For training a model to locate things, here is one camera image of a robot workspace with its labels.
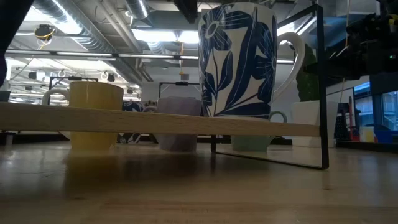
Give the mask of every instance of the desk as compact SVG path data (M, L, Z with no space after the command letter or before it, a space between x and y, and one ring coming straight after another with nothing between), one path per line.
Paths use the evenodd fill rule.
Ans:
M397 223L398 156L330 149L311 170L211 154L118 146L66 160L68 142L0 148L0 223ZM219 144L219 151L231 145ZM269 156L316 162L316 149Z

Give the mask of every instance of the green plant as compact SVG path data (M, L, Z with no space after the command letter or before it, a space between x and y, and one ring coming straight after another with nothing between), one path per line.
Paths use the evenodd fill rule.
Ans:
M319 83L317 74L304 72L304 67L317 62L310 46L305 44L304 63L296 76L298 96L301 102L319 100Z

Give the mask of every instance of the blue leaf pattern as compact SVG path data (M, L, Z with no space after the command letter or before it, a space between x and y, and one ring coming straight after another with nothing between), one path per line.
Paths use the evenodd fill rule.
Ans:
M204 24L200 27L199 66L202 85L203 112L205 116L250 116L268 119L271 107L274 74L277 53L277 24L272 16L272 33L267 24L259 22L258 8L254 7L251 14L230 9L234 4L227 4L212 9L203 16ZM241 42L238 55L238 66L233 71L232 41L224 30L247 28ZM215 60L215 50L228 51L222 67ZM213 66L206 71L208 63ZM253 77L261 85L257 93L242 99ZM224 108L218 111L217 100L220 91L230 86ZM248 103L251 99L259 99L258 103Z

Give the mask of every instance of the table surface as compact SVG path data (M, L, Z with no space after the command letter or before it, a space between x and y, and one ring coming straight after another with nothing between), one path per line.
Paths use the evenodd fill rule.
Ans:
M330 149L321 171L214 155L209 144L69 152L68 142L0 148L0 223L398 223L395 154ZM271 146L267 156L318 155Z

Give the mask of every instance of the ceiling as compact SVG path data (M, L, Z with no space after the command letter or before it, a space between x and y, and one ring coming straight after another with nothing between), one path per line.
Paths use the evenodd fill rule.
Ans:
M106 41L117 51L118 53L134 53L135 49L132 49L131 44L129 45L125 39L121 37L119 32L115 29L115 26L110 23L110 21L106 18L106 15L103 11L98 7L97 0L56 0L56 1L73 1L73 3L79 8L80 12L94 25L95 29L99 30L99 34L102 35ZM119 24L116 17L113 15L111 18L115 21L116 25L128 26L132 25L132 28L135 29L148 29L148 24L142 21L136 21L131 24L131 18L128 16L127 7L124 3L124 0L108 0L113 8L118 14L118 17L122 20L124 24ZM152 29L167 29L173 30L176 33L180 33L181 30L196 30L197 24L189 24L184 16L177 11L177 8L174 6L172 2L168 2L166 0L148 0L148 5L151 8L151 12L149 14L149 18L151 21ZM298 0L298 1L276 1L276 3L272 6L272 10L275 12L277 16L277 20L280 22L291 16L292 14L302 10L305 7L310 5L309 0ZM200 3L200 7L198 9L198 15L200 17L201 13L205 13L207 10L212 7L216 7L219 5L219 1L207 1ZM55 51L76 51L76 52L86 52L87 49L84 48L81 44L76 42L74 38L65 35L62 31L57 30L54 34L54 37L47 45L43 45L43 42L38 40L34 35L32 35L35 28L37 28L40 24L49 24L53 26L50 19L39 12L34 10L30 10L28 15L25 18L25 21L19 28L17 35L15 36L10 49L29 49L29 50L37 50L42 48L42 50L55 50ZM289 26L288 31L292 31L297 26L301 24L294 24ZM302 34L302 37L306 39L310 39L310 31ZM147 43L138 40L137 45L140 49L142 49L143 53L153 54L150 51ZM179 54L181 50L183 50L184 55L198 55L198 44L181 44L177 42L163 42L163 45L166 51L170 54ZM278 59L286 59L292 60L294 59L293 51L288 45L281 45L278 51ZM137 85L133 83L127 82L123 77L126 74L119 74L118 70L115 69L110 63L102 62L98 60L52 60L52 59L43 59L37 58L33 59L30 62L30 58L8 58L7 62L11 64L12 72L11 77L14 77L18 74L17 77L12 78L10 81L11 90L13 93L28 93L32 92L32 90L26 90L25 86L32 84L34 93L43 93L48 90L49 85L49 76L58 75L59 73L62 75L65 72L65 75L74 75L78 77L86 77L86 78L98 78L100 82L107 82L106 73L115 73L115 81L113 84L117 84L120 87L125 89L126 99L127 96L129 98L139 100L141 97L141 90ZM129 59L126 61L129 66L132 68L137 68L137 63L134 59ZM187 73L190 75L189 82L190 83L198 83L198 66L196 61L183 61L182 68L179 61L166 61L166 60L148 60L145 59L142 61L144 67L140 69L144 69L147 74L149 74L150 78L153 82L177 82L180 81L179 73L182 71L183 73ZM286 79L286 76L289 74L289 66L280 66L283 67L283 72L279 72L277 75L276 82L281 82ZM33 80L28 78L29 72L38 72L44 73L47 76L47 79L44 80ZM146 78L142 79L142 83L148 82ZM59 88L67 88L69 84L68 80L64 80L63 84L59 85ZM127 89L133 88L133 94L127 94ZM37 101L39 97L24 97L22 98L27 100Z

